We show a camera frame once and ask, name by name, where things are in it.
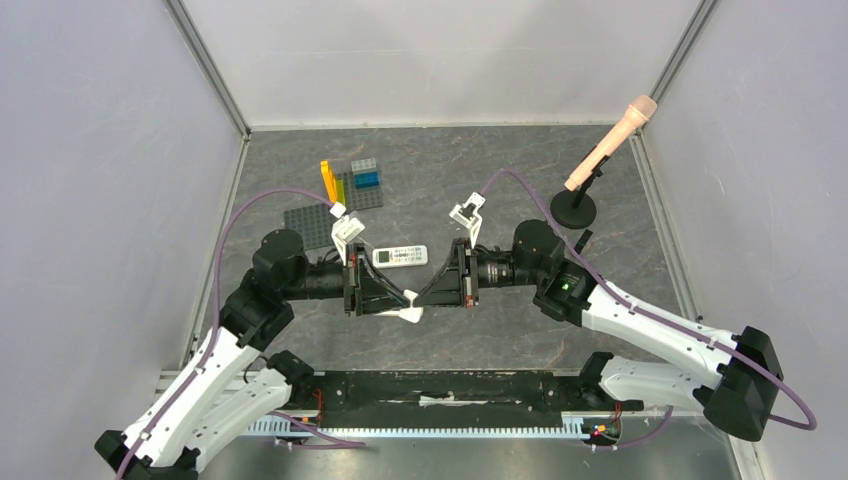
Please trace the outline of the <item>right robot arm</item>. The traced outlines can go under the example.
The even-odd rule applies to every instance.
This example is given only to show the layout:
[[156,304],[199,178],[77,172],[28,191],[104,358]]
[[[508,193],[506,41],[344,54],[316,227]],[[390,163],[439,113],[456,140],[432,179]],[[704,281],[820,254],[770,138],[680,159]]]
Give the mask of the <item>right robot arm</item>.
[[719,430],[762,439],[778,395],[774,382],[783,377],[768,334],[752,326],[733,333],[640,304],[613,283],[595,280],[564,249],[542,220],[521,222],[508,251],[458,238],[411,304],[471,308],[484,288],[534,286],[532,302],[550,319],[616,337],[659,359],[643,363],[594,353],[577,382],[585,405],[602,408],[617,400],[698,407]]

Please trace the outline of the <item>white remote control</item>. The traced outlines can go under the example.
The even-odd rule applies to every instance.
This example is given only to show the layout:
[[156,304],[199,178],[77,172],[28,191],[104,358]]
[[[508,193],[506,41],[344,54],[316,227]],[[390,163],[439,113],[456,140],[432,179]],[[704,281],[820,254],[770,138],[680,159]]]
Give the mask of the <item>white remote control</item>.
[[418,294],[411,290],[405,290],[404,296],[410,302],[408,307],[382,311],[375,313],[375,316],[397,317],[412,324],[419,323],[423,316],[424,308],[415,305],[415,299],[418,297]]

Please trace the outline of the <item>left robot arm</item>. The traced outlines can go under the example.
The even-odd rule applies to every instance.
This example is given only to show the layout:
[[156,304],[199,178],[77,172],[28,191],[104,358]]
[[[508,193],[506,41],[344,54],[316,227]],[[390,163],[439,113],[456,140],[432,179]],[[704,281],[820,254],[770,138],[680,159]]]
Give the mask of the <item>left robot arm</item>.
[[296,409],[311,401],[314,371],[289,351],[272,355],[246,385],[221,396],[293,321],[292,301],[343,298],[356,315],[421,319],[416,293],[379,276],[349,245],[339,253],[339,262],[312,264],[297,232],[278,229],[262,239],[251,268],[176,379],[136,421],[96,441],[116,478],[195,479],[257,420],[285,404]]

